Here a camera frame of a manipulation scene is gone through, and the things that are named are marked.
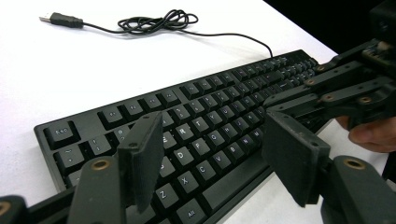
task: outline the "keycap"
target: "keycap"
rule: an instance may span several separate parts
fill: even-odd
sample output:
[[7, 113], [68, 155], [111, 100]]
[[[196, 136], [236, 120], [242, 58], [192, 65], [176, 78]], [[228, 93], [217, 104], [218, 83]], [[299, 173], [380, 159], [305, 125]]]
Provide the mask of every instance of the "keycap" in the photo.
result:
[[75, 172], [84, 163], [84, 156], [81, 153], [81, 149], [76, 145], [62, 148], [54, 156], [59, 169], [64, 175]]
[[210, 152], [210, 147], [202, 138], [198, 138], [197, 140], [191, 142], [189, 149], [192, 156], [196, 160], [201, 160]]
[[169, 181], [175, 173], [176, 173], [176, 169], [169, 161], [168, 157], [166, 156], [163, 157], [163, 163], [161, 164], [161, 168], [160, 168], [159, 182], [165, 183]]
[[137, 100], [127, 102], [122, 108], [124, 108], [124, 114], [129, 121], [137, 120], [145, 114]]
[[180, 175], [175, 182], [177, 192], [179, 192], [184, 199], [187, 199], [199, 188], [198, 182], [195, 180], [194, 176], [192, 176], [190, 171]]
[[179, 171], [188, 169], [194, 161], [194, 157], [190, 154], [186, 147], [175, 150], [172, 153], [172, 156], [173, 163]]
[[207, 214], [215, 213], [266, 168], [268, 164], [257, 152], [199, 195], [199, 204]]
[[199, 90], [192, 83], [188, 83], [185, 86], [181, 87], [180, 89], [181, 89], [181, 91], [183, 91], [184, 95], [189, 100], [192, 100], [192, 99], [194, 99], [194, 98], [196, 98], [196, 97], [201, 95]]
[[163, 134], [163, 149], [165, 154], [170, 153], [178, 147], [177, 141], [169, 132]]
[[121, 126], [127, 121], [116, 106], [106, 107], [98, 113], [98, 116], [106, 130]]
[[193, 137], [194, 133], [188, 124], [182, 124], [175, 128], [175, 138], [180, 145], [186, 145]]
[[77, 170], [67, 176], [65, 182], [67, 187], [72, 188], [78, 184], [79, 178], [81, 177], [81, 170]]
[[163, 112], [163, 130], [164, 131], [169, 131], [171, 128], [175, 127], [176, 124], [169, 115], [168, 112]]
[[89, 153], [93, 157], [113, 154], [112, 147], [105, 135], [99, 135], [88, 141]]
[[210, 161], [216, 173], [219, 175], [223, 175], [231, 168], [231, 161], [228, 159], [223, 151], [220, 151], [213, 155]]
[[209, 131], [209, 125], [207, 125], [206, 121], [202, 117], [199, 117], [197, 119], [194, 119], [190, 122], [190, 126], [192, 129], [192, 132], [195, 134], [195, 136], [200, 137], [201, 135], [207, 133]]
[[210, 146], [210, 148], [212, 148], [215, 151], [221, 149], [226, 144], [224, 138], [221, 136], [221, 134], [218, 131], [209, 133], [205, 137], [205, 140], [207, 144]]
[[146, 96], [140, 102], [142, 103], [142, 106], [145, 108], [145, 110], [148, 112], [164, 109], [164, 106], [154, 94]]
[[233, 164], [239, 163], [246, 156], [242, 148], [236, 143], [232, 143], [224, 148], [224, 153]]
[[80, 138], [73, 121], [56, 121], [44, 129], [51, 149], [76, 143]]
[[206, 220], [206, 214], [198, 202], [192, 199], [177, 209], [176, 219], [182, 224], [199, 224]]
[[201, 186], [212, 183], [216, 177], [216, 171], [208, 161], [203, 161], [195, 166], [194, 175]]
[[129, 206], [126, 208], [125, 215], [127, 224], [150, 223], [157, 216], [151, 205], [143, 213], [138, 213], [135, 206]]
[[198, 80], [194, 84], [202, 95], [208, 94], [215, 89], [205, 79]]
[[218, 76], [210, 77], [207, 81], [215, 88], [215, 90], [222, 89], [225, 86]]
[[200, 117], [205, 113], [205, 108], [201, 105], [201, 103], [199, 103], [198, 100], [193, 100], [185, 106], [193, 118]]
[[172, 107], [174, 105], [180, 104], [180, 100], [177, 98], [175, 93], [171, 90], [165, 90], [159, 94], [157, 94], [158, 99], [160, 99], [162, 105], [165, 108]]
[[169, 110], [169, 113], [177, 124], [185, 123], [192, 119], [189, 111], [183, 105]]
[[165, 215], [167, 211], [177, 205], [179, 198], [173, 187], [168, 183], [155, 190], [153, 200], [160, 212]]

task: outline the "key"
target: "key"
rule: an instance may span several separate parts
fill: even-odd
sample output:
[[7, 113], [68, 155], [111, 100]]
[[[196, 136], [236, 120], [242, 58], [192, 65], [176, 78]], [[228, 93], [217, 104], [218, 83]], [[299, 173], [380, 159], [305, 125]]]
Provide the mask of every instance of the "key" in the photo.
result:
[[193, 100], [184, 106], [186, 106], [193, 118], [200, 117], [205, 113], [204, 107], [198, 100]]
[[200, 194], [198, 203], [205, 209], [207, 214], [214, 214], [268, 167], [268, 163], [257, 152]]
[[201, 79], [194, 83], [202, 95], [212, 92], [215, 88], [212, 87], [205, 79]]
[[177, 192], [179, 192], [184, 199], [187, 199], [199, 188], [198, 182], [195, 180], [194, 176], [192, 176], [190, 171], [180, 175], [175, 182]]
[[179, 198], [169, 183], [155, 190], [154, 202], [163, 215], [166, 215], [167, 211], [176, 206], [178, 201]]
[[174, 105], [180, 104], [180, 100], [177, 98], [175, 93], [171, 90], [165, 90], [160, 94], [157, 94], [158, 99], [163, 103], [165, 108], [172, 107]]
[[210, 161], [218, 175], [225, 174], [231, 168], [231, 161], [227, 158], [223, 151], [213, 155]]
[[175, 150], [173, 152], [173, 162], [179, 171], [186, 170], [192, 165], [194, 157], [190, 154], [186, 147]]
[[246, 156], [242, 148], [236, 143], [232, 143], [227, 146], [224, 149], [224, 153], [228, 156], [228, 158], [234, 165], [239, 163]]
[[142, 106], [136, 100], [126, 103], [122, 108], [124, 108], [124, 114], [129, 121], [137, 120], [145, 114]]
[[163, 150], [165, 154], [170, 153], [178, 147], [175, 138], [169, 132], [163, 134]]
[[175, 122], [171, 118], [171, 116], [168, 114], [168, 112], [163, 112], [163, 130], [164, 131], [169, 131], [171, 128], [175, 127]]
[[161, 101], [154, 94], [148, 95], [143, 98], [141, 100], [141, 103], [145, 110], [148, 112], [163, 110], [164, 108], [164, 106], [161, 104]]
[[206, 142], [214, 151], [218, 151], [225, 145], [225, 140], [218, 131], [209, 133], [206, 136]]
[[169, 161], [168, 157], [163, 157], [163, 163], [160, 168], [160, 178], [158, 179], [159, 183], [162, 184], [169, 181], [175, 173], [176, 169]]
[[215, 170], [208, 161], [203, 161], [195, 166], [194, 174], [203, 187], [212, 183], [216, 176]]
[[181, 224], [200, 224], [206, 220], [204, 210], [195, 199], [177, 209], [175, 216]]
[[222, 117], [224, 122], [228, 122], [235, 117], [235, 113], [227, 105], [219, 109], [219, 115]]
[[177, 124], [185, 123], [191, 119], [190, 113], [183, 105], [170, 110], [169, 113]]
[[222, 89], [225, 86], [218, 76], [210, 77], [207, 79], [207, 81], [212, 84], [213, 87], [215, 87], [215, 90]]
[[126, 118], [121, 114], [116, 106], [105, 108], [103, 111], [98, 113], [98, 116], [106, 130], [117, 128], [126, 123]]
[[209, 125], [207, 125], [206, 121], [204, 121], [202, 117], [192, 120], [190, 122], [190, 126], [192, 132], [198, 137], [209, 131]]
[[175, 138], [182, 146], [186, 145], [194, 137], [188, 124], [176, 127], [175, 131]]
[[191, 142], [190, 152], [196, 160], [200, 161], [210, 152], [210, 147], [206, 144], [204, 139], [198, 138], [197, 140]]
[[187, 99], [192, 100], [201, 95], [196, 86], [192, 83], [186, 84], [183, 87], [180, 87], [181, 91], [183, 91], [184, 95], [186, 95]]
[[68, 175], [80, 169], [84, 163], [84, 156], [78, 146], [65, 147], [55, 153], [62, 174]]
[[218, 114], [218, 112], [216, 111], [212, 111], [208, 114], [206, 114], [204, 116], [207, 124], [209, 125], [210, 129], [217, 129], [221, 123], [222, 123], [222, 119], [220, 117], [220, 115]]
[[73, 121], [56, 121], [44, 129], [51, 149], [65, 147], [79, 141], [79, 135]]
[[104, 135], [89, 140], [88, 145], [89, 153], [93, 157], [113, 154], [112, 147]]

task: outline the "usb connector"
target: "usb connector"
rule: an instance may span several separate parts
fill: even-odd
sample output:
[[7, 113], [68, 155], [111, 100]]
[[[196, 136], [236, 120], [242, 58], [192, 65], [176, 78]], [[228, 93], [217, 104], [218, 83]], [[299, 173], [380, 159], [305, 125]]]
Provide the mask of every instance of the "usb connector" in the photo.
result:
[[82, 26], [84, 25], [84, 21], [82, 19], [65, 16], [57, 12], [48, 13], [43, 17], [39, 17], [39, 19], [41, 21], [49, 22], [54, 25], [61, 25], [70, 28], [82, 28]]

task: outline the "usb cable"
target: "usb cable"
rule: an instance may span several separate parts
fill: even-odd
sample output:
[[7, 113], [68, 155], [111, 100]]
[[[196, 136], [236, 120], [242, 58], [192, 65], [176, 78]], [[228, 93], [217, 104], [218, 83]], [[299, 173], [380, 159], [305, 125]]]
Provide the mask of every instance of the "usb cable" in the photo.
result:
[[186, 13], [180, 9], [170, 10], [163, 18], [152, 19], [148, 17], [132, 17], [129, 19], [121, 20], [118, 22], [118, 26], [122, 30], [118, 31], [107, 30], [106, 28], [84, 22], [82, 19], [65, 16], [57, 12], [47, 14], [44, 17], [39, 17], [39, 19], [41, 21], [49, 22], [54, 25], [61, 25], [69, 28], [83, 28], [83, 26], [90, 26], [92, 28], [99, 29], [111, 34], [150, 35], [161, 29], [165, 29], [168, 31], [179, 31], [185, 34], [199, 36], [236, 35], [250, 39], [252, 41], [255, 41], [256, 43], [265, 46], [268, 49], [271, 58], [274, 57], [271, 49], [266, 44], [248, 35], [241, 35], [236, 33], [207, 35], [184, 30], [188, 25], [198, 22], [198, 17], [194, 14]]

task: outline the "robotic arm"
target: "robotic arm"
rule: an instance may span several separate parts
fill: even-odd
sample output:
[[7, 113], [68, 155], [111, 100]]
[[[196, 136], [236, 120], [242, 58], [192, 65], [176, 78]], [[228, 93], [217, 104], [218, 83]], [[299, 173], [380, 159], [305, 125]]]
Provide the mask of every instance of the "robotic arm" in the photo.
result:
[[[396, 116], [396, 1], [371, 12], [373, 40], [316, 67], [320, 75], [265, 103], [262, 155], [300, 206], [317, 203], [325, 224], [396, 223], [396, 194], [367, 162], [329, 159], [330, 146], [311, 131], [313, 120], [349, 116], [349, 128]], [[383, 176], [393, 181], [394, 153]]]

